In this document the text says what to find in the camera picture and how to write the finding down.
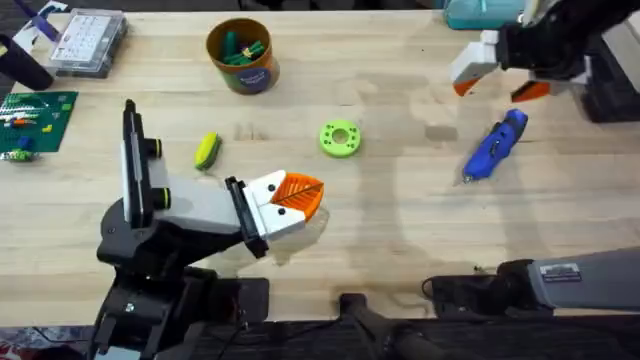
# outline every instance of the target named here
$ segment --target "wooden tabletop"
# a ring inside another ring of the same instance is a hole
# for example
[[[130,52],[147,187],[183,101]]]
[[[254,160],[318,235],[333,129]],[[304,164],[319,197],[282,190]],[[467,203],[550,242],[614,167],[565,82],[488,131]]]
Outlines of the wooden tabletop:
[[[261,95],[229,91],[205,50],[209,31],[237,16],[273,36],[281,76]],[[526,75],[496,72],[459,98],[448,65],[478,33],[449,30],[439,12],[127,18],[108,79],[51,88],[80,92],[60,152],[0,164],[0,326],[93,322],[113,278],[96,248],[104,211],[121,196],[127,98],[146,135],[164,141],[174,174],[220,186],[286,169],[326,182],[307,228],[267,257],[239,245],[198,263],[269,278],[270,319],[329,318],[347,291],[367,293],[388,316],[432,316],[419,293],[426,277],[640,245],[640,123],[593,124],[569,93],[522,104],[530,121],[512,155],[492,178],[460,184],[462,164]],[[351,158],[317,145],[320,126],[336,118],[363,131]],[[209,131],[224,144],[204,175],[192,159]]]

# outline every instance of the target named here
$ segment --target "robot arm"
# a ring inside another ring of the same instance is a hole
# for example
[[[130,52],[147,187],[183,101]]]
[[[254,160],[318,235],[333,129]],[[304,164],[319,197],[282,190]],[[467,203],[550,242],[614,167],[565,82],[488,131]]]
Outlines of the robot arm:
[[[438,317],[550,317],[554,309],[640,311],[640,248],[500,264],[495,275],[434,276],[423,292]]]
[[[512,93],[513,102],[549,94],[553,82],[585,83],[588,41],[640,9],[640,0],[531,0],[525,24],[483,31],[451,66],[455,91],[464,96],[497,67],[530,71],[531,81]]]
[[[145,138],[131,100],[123,129],[123,197],[102,219],[98,248],[116,277],[89,358],[187,358],[175,352],[198,324],[262,321],[269,299],[266,279],[220,279],[189,265],[239,243],[265,256],[270,241],[311,219],[324,185],[282,170],[247,184],[230,177],[226,188],[169,176],[162,142]]]

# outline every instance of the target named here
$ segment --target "green spool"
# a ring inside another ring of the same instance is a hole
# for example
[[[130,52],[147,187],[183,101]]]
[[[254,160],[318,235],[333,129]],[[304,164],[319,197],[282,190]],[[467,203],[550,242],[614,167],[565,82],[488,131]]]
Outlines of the green spool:
[[[322,150],[327,154],[348,157],[360,147],[360,129],[351,121],[332,120],[322,126],[319,139]]]

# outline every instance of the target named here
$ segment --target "yellow object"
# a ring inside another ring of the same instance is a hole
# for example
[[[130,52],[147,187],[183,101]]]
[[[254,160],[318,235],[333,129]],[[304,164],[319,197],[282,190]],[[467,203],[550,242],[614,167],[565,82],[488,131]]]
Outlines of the yellow object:
[[[244,48],[244,50],[242,50],[242,55],[244,55],[247,59],[251,59],[253,53],[251,52],[251,50],[249,50],[249,48]]]
[[[169,190],[167,188],[164,188],[164,208],[169,208]]]
[[[213,165],[218,155],[220,143],[221,139],[216,133],[208,133],[204,139],[202,139],[194,157],[196,169],[206,170]]]

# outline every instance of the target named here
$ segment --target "glue gun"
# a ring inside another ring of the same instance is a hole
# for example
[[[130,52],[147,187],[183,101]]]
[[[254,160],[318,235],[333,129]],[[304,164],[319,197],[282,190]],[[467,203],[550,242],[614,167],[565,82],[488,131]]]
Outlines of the glue gun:
[[[529,117],[518,109],[507,112],[502,122],[496,123],[489,135],[462,170],[466,183],[491,176],[493,169],[511,153],[511,148],[520,140]]]

